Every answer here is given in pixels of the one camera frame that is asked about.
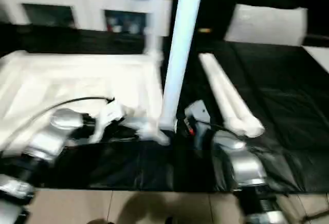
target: floor tile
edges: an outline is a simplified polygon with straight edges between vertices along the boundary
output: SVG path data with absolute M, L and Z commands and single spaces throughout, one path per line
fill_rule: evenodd
M 298 195 L 307 214 L 313 215 L 329 208 L 325 194 L 319 195 Z
M 112 191 L 41 190 L 28 224 L 87 224 L 107 219 Z
M 174 216 L 179 224 L 210 224 L 207 194 L 113 192 L 109 221 L 115 224 L 163 224 Z
M 321 213 L 329 209 L 326 195 L 278 195 L 278 204 L 281 207 L 286 218 L 292 223 L 301 223 L 306 216 Z M 325 224 L 329 223 L 329 215 L 318 219 L 305 222 L 306 224 Z
M 210 194 L 214 224 L 241 224 L 244 217 L 237 198 L 232 194 Z
M 300 224 L 306 212 L 298 195 L 277 195 L 277 202 L 291 224 Z

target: white panel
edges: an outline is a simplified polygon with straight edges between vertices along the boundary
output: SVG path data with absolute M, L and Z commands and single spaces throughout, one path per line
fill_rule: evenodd
M 306 11 L 237 4 L 225 40 L 300 46 L 306 33 Z
M 70 6 L 76 27 L 78 29 L 90 29 L 84 0 L 5 0 L 8 14 L 14 24 L 25 25 L 30 23 L 22 3 Z

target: white pole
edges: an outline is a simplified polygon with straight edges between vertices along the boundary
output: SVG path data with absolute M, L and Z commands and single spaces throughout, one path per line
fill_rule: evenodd
M 221 111 L 224 126 L 237 135 L 245 133 L 244 123 L 236 115 L 230 100 L 228 99 L 222 83 L 218 80 L 218 67 L 208 54 L 200 54 L 201 65 L 207 75 L 209 85 L 212 89 L 217 105 Z
M 178 0 L 160 118 L 162 129 L 174 129 L 181 86 L 199 5 L 200 0 Z
M 261 135 L 265 130 L 264 126 L 259 121 L 259 119 L 257 119 L 252 114 L 252 112 L 250 111 L 250 109 L 248 108 L 248 106 L 230 81 L 229 77 L 226 75 L 221 65 L 217 62 L 215 56 L 211 53 L 201 53 L 199 57 L 203 64 L 203 67 L 204 64 L 208 65 L 208 69 L 205 69 L 205 72 L 209 78 L 212 92 L 216 97 L 217 104 L 221 112 L 223 113 L 224 109 L 227 109 L 228 107 L 226 104 L 226 100 L 218 101 L 217 96 L 225 95 L 226 99 L 230 104 L 230 107 L 227 110 L 231 111 L 233 107 L 236 117 L 240 120 L 240 122 L 243 123 L 245 135 L 250 138 L 255 138 Z
M 147 15 L 148 32 L 146 36 L 144 53 L 162 60 L 162 38 L 160 36 L 161 14 L 163 9 L 162 0 L 150 0 L 151 9 Z

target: black cloth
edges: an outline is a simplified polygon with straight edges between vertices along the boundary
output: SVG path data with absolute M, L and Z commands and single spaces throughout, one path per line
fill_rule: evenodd
M 43 53 L 142 53 L 143 40 L 106 32 L 43 27 L 2 28 L 7 40 L 2 55 L 13 50 Z M 166 72 L 167 56 L 162 72 Z M 263 162 L 276 192 L 329 191 L 328 74 L 304 49 L 289 46 L 213 42 L 191 52 L 177 115 L 202 99 L 211 122 L 222 118 L 199 52 L 213 53 L 251 111 L 266 128 L 248 139 L 250 150 Z M 100 143 L 68 147 L 49 171 L 45 187 L 146 191 L 230 191 L 226 179 L 216 181 L 211 134 L 203 157 L 184 133 L 164 147 L 154 141 Z

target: white tube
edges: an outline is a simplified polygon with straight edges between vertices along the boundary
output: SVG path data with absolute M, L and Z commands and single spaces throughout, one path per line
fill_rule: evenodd
M 224 126 L 237 135 L 243 135 L 245 133 L 244 124 L 235 114 L 223 86 L 218 81 L 217 68 L 213 66 L 213 62 L 209 57 L 206 57 L 204 54 L 200 54 L 199 57 L 215 96 L 217 105 L 221 111 Z
M 178 0 L 163 108 L 162 129 L 173 129 L 200 0 Z
M 261 135 L 265 130 L 264 126 L 254 115 L 252 115 L 250 109 L 233 86 L 221 65 L 217 62 L 215 56 L 210 53 L 205 53 L 201 54 L 200 57 L 209 62 L 212 69 L 217 72 L 217 80 L 223 87 L 237 117 L 244 123 L 245 135 L 250 138 Z

